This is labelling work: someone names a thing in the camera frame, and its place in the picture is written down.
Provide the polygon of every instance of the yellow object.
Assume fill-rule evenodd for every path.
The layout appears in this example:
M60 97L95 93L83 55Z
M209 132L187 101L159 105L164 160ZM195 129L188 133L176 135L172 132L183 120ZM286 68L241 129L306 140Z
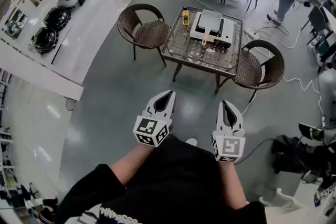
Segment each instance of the yellow object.
M189 11L186 8L183 8L183 25L189 25Z

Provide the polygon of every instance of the white tile floor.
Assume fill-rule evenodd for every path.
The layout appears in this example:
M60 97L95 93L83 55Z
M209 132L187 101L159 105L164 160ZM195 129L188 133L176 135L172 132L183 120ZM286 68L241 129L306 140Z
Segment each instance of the white tile floor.
M12 77L2 125L15 140L14 164L19 184L32 182L45 198L57 195L59 167L71 112L66 99Z

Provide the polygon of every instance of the black sleeve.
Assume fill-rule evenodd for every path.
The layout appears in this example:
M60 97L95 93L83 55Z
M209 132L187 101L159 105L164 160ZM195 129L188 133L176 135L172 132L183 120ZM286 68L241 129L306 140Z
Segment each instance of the black sleeve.
M100 164L68 192L56 211L55 224L63 224L95 205L122 196L124 192L125 187L110 167Z
M236 223L257 223L266 224L265 206L259 202L254 201L240 210L235 211Z

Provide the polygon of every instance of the pile of black fabric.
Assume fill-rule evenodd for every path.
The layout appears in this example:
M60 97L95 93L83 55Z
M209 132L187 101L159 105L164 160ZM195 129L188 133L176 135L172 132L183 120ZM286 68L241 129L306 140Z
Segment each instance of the pile of black fabric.
M330 187L336 177L336 143L321 146L303 144L297 137L278 136L272 145L275 157L273 168L280 171L305 174L311 171L316 178L322 177L322 188Z

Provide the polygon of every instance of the blue jeans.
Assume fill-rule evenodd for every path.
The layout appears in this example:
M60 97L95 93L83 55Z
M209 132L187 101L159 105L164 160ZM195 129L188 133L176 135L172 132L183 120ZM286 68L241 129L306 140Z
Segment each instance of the blue jeans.
M294 0L279 0L278 19L283 20L290 7L294 4Z

